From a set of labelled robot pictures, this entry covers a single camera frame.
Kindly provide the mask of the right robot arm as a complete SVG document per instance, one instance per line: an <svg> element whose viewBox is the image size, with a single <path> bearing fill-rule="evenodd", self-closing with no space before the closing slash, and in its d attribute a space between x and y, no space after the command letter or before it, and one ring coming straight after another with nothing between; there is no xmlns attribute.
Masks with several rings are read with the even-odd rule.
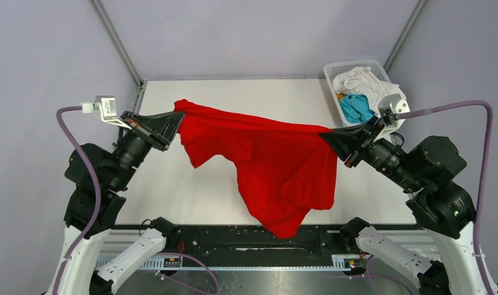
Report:
<svg viewBox="0 0 498 295"><path fill-rule="evenodd" d="M344 165L361 162L410 194L406 202L416 222L427 231L440 254L429 259L381 235L354 218L341 228L341 247L383 261L417 287L420 294L498 294L480 252L475 248L477 219L470 194L454 182L466 161L445 136L429 136L410 152L379 138L377 120L321 133Z"/></svg>

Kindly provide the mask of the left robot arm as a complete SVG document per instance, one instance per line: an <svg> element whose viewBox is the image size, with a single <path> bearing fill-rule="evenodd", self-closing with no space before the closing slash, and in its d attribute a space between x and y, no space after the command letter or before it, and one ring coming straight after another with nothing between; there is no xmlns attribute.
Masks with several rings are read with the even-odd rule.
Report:
<svg viewBox="0 0 498 295"><path fill-rule="evenodd" d="M97 264L126 201L120 192L127 189L150 150L169 148L184 116L181 111L151 116L124 112L113 152L91 143L81 145L66 133L74 152L64 175L76 187L65 212L63 250L48 294L115 294L154 254L178 247L177 226L159 217L116 258Z"/></svg>

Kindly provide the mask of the red t-shirt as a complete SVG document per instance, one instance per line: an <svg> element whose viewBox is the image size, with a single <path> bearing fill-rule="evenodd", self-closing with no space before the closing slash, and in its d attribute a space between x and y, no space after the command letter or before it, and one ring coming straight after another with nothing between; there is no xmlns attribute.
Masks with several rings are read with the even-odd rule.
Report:
<svg viewBox="0 0 498 295"><path fill-rule="evenodd" d="M337 154L321 138L327 129L221 111L188 100L181 143L193 167L220 155L236 168L248 212L279 238L294 237L311 210L335 202Z"/></svg>

